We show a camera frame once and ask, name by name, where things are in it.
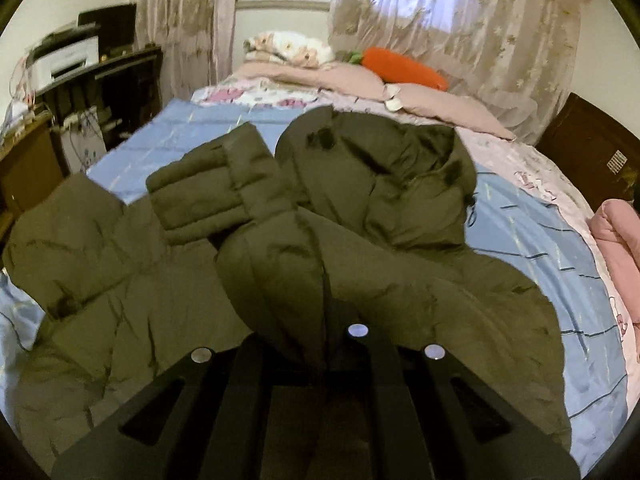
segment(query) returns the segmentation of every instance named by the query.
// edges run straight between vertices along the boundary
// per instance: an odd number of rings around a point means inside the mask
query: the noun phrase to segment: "barcode sticker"
[[[624,156],[620,150],[617,150],[616,153],[613,154],[611,160],[607,162],[607,168],[613,174],[618,174],[622,167],[626,164],[626,156]]]

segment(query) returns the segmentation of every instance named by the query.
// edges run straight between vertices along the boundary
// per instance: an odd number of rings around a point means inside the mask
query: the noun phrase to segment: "pink pillow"
[[[482,103],[471,97],[460,97],[412,83],[387,85],[386,95],[386,107],[393,112],[404,108],[414,115],[437,118],[501,139],[516,138]]]
[[[385,84],[375,73],[360,65],[332,62],[310,69],[275,63],[248,62],[234,72],[236,77],[268,77],[274,81],[296,83],[354,95],[372,101],[385,100]]]

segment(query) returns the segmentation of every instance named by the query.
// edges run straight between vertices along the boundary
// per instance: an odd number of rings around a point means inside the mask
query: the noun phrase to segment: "curtain floral pattern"
[[[535,143],[574,72],[580,7],[589,0],[332,0],[337,50],[385,46],[448,76]]]
[[[162,47],[162,102],[190,99],[231,71],[235,0],[132,0],[136,44]]]

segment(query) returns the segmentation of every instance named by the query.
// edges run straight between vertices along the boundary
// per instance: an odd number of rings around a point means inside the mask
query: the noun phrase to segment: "black desk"
[[[162,50],[151,46],[65,75],[37,92],[35,101],[46,103],[58,124],[74,112],[97,107],[105,123],[118,121],[104,134],[110,150],[122,141],[120,133],[133,133],[161,110],[161,66]]]

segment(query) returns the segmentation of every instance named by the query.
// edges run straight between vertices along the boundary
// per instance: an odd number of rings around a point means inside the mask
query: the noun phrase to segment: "curtain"
[[[443,72],[534,144],[569,94],[590,0],[332,0],[337,50],[384,46]]]
[[[162,47],[162,102],[188,100],[231,72],[236,0],[132,0],[138,4],[136,44]]]

